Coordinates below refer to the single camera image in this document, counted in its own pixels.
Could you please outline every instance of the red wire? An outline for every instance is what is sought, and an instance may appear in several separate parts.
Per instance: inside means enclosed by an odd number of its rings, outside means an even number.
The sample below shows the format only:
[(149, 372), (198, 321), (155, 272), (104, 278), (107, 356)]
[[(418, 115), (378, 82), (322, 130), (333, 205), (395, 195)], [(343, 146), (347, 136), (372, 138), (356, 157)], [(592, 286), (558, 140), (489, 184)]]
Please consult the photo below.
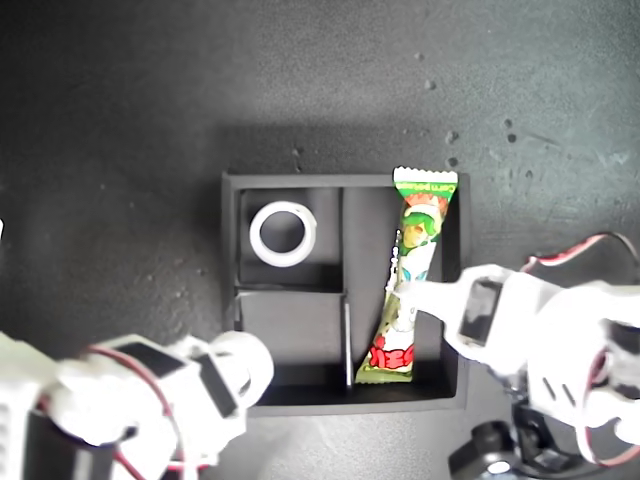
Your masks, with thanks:
[[(132, 372), (134, 372), (138, 377), (140, 377), (158, 397), (158, 400), (162, 404), (162, 408), (164, 410), (164, 414), (169, 417), (178, 437), (178, 441), (180, 442), (180, 446), (182, 447), (182, 436), (180, 434), (180, 427), (173, 415), (173, 409), (171, 408), (171, 404), (167, 400), (164, 392), (158, 385), (158, 381), (155, 375), (142, 363), (140, 363), (135, 358), (127, 355), (126, 353), (119, 352), (117, 350), (112, 350), (110, 348), (100, 347), (98, 345), (91, 345), (87, 348), (88, 353), (93, 353), (97, 355), (104, 355), (105, 357), (111, 358), (115, 362), (120, 365), (128, 368)], [(179, 450), (179, 458), (181, 460), (184, 459), (184, 455), (182, 449)], [(140, 475), (140, 473), (131, 465), (131, 463), (124, 457), (122, 452), (116, 452), (114, 455), (114, 459), (120, 462), (127, 471), (134, 477), (136, 480), (144, 480), (144, 477)]]
[(127, 460), (124, 455), (122, 454), (122, 452), (120, 450), (116, 450), (116, 452), (113, 454), (113, 459), (118, 462), (120, 465), (122, 465), (125, 470), (127, 472), (129, 472), (129, 475), (131, 475), (133, 478), (135, 478), (135, 480), (146, 480), (142, 474), (136, 470), (136, 468), (131, 465), (131, 463), (129, 462), (129, 460)]
[[(593, 387), (593, 382), (599, 373), (598, 367), (602, 368), (604, 366), (604, 363), (602, 363), (602, 361), (604, 360), (604, 355), (605, 355), (605, 350), (602, 350), (596, 356), (596, 358), (593, 360), (591, 364), (591, 368), (589, 371), (589, 378), (587, 380), (587, 390), (585, 392), (585, 399), (583, 404), (586, 403), (587, 396), (589, 395), (589, 392)], [(640, 454), (640, 446), (634, 445), (627, 448), (624, 452), (622, 452), (619, 455), (616, 455), (613, 458), (609, 458), (606, 460), (598, 459), (593, 452), (593, 444), (591, 442), (591, 428), (585, 425), (584, 434), (587, 440), (587, 445), (589, 447), (589, 450), (591, 451), (591, 456), (595, 460), (595, 463), (602, 467), (615, 467), (615, 466), (621, 465), (623, 463), (628, 462), (629, 460), (632, 460), (633, 458), (637, 457)]]
[(574, 245), (573, 247), (570, 247), (567, 250), (560, 253), (556, 253), (554, 255), (549, 255), (545, 257), (537, 257), (532, 255), (529, 257), (527, 263), (522, 266), (520, 271), (525, 273), (529, 272), (536, 263), (540, 263), (541, 265), (545, 265), (548, 267), (562, 265), (563, 263), (568, 262), (569, 260), (572, 260), (573, 258), (579, 255), (582, 255), (585, 251), (587, 251), (593, 245), (595, 245), (600, 240), (603, 240), (605, 238), (616, 238), (620, 240), (624, 244), (624, 246), (627, 248), (629, 253), (633, 256), (633, 259), (636, 265), (640, 263), (640, 259), (638, 258), (638, 252), (636, 251), (633, 244), (627, 237), (616, 232), (603, 232), (603, 233), (596, 233), (595, 235), (591, 235), (590, 237), (585, 238), (583, 241)]

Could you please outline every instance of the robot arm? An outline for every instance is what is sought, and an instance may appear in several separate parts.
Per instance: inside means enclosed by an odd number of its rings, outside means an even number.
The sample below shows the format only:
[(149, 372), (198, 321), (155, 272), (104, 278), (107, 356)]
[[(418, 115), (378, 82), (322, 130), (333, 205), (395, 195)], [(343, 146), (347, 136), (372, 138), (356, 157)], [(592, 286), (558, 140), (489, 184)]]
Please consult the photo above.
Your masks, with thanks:
[(0, 364), (10, 480), (197, 478), (245, 432), (273, 377), (266, 347), (244, 332), (169, 347), (128, 335), (61, 362), (0, 334)]
[(613, 466), (640, 452), (597, 459), (589, 434), (618, 418), (616, 435), (640, 445), (640, 286), (562, 288), (485, 265), (397, 294), (442, 320), (446, 341), (486, 365), (517, 407), (575, 427), (585, 460)]

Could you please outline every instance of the black tray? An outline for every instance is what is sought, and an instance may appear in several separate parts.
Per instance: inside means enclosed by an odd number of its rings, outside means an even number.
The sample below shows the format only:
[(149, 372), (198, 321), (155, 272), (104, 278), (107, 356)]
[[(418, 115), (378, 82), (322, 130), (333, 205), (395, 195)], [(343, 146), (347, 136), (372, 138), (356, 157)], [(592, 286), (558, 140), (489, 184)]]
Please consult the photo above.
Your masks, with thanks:
[[(455, 281), (468, 266), (469, 187), (460, 175), (432, 280)], [(416, 321), (412, 383), (353, 384), (378, 327), (402, 208), (390, 175), (225, 175), (222, 196), (227, 327), (257, 335), (276, 367), (252, 414), (464, 408), (466, 361), (427, 315)], [(295, 267), (262, 263), (248, 242), (253, 215), (275, 200), (302, 203), (318, 221), (314, 250)]]

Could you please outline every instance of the green snack wrapper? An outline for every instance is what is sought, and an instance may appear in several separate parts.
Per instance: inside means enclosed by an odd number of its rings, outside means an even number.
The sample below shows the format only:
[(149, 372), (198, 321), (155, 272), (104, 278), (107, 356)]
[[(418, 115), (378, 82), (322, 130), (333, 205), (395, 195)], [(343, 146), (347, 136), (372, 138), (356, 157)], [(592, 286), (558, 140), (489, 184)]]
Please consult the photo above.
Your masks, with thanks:
[(380, 326), (356, 373), (356, 383), (411, 381), (416, 311), (403, 307), (393, 292), (403, 283), (427, 279), (458, 174), (398, 167), (393, 171), (393, 183), (405, 204)]

